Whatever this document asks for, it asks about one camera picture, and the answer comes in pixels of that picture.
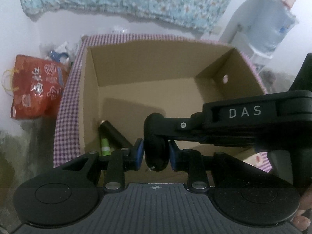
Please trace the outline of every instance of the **red plastic bag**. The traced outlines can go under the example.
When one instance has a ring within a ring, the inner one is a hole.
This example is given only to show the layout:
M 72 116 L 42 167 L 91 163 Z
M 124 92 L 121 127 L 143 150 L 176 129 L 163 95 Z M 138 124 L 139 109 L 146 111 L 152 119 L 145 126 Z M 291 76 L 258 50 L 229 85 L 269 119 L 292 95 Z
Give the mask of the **red plastic bag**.
M 61 63 L 17 55 L 12 78 L 11 117 L 57 117 L 69 72 Z

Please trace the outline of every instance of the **green glue stick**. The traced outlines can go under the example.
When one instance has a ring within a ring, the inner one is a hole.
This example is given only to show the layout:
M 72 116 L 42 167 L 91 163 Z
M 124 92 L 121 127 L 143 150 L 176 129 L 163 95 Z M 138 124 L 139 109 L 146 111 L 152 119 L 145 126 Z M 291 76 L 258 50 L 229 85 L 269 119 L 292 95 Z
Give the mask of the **green glue stick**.
M 102 156 L 110 155 L 110 145 L 106 138 L 101 140 L 101 152 L 102 152 Z

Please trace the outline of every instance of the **gray floor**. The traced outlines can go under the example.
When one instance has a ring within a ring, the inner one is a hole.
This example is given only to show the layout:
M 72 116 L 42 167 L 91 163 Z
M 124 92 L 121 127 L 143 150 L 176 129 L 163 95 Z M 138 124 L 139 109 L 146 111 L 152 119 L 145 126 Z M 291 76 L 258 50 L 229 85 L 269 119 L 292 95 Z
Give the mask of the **gray floor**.
M 21 126 L 22 136 L 0 133 L 0 225 L 9 232 L 20 224 L 12 202 L 16 188 L 53 168 L 55 120 L 41 118 Z

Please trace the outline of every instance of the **ribbed gray plate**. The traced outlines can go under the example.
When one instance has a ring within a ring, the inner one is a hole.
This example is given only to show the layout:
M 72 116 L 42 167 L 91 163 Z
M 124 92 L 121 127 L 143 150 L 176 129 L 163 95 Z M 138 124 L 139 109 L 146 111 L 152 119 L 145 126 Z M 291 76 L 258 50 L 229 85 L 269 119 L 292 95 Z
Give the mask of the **ribbed gray plate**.
M 22 225 L 16 234 L 299 234 L 290 223 L 252 228 L 221 215 L 206 195 L 183 184 L 130 184 L 104 196 L 97 210 L 82 221 L 59 229 Z

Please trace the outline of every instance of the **cardboard box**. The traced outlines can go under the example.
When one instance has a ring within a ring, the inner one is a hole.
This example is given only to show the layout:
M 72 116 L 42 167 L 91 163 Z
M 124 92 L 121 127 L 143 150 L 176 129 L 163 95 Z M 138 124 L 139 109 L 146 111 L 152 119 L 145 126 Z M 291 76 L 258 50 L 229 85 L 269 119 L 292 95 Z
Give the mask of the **cardboard box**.
M 149 41 L 96 46 L 84 52 L 80 81 L 81 154 L 100 151 L 98 125 L 110 121 L 131 143 L 143 138 L 145 118 L 154 112 L 182 118 L 219 100 L 262 95 L 240 53 L 231 47 L 190 41 Z M 246 149 L 177 142 L 203 155 Z M 168 167 L 161 173 L 127 172 L 133 182 L 182 182 L 186 175 Z

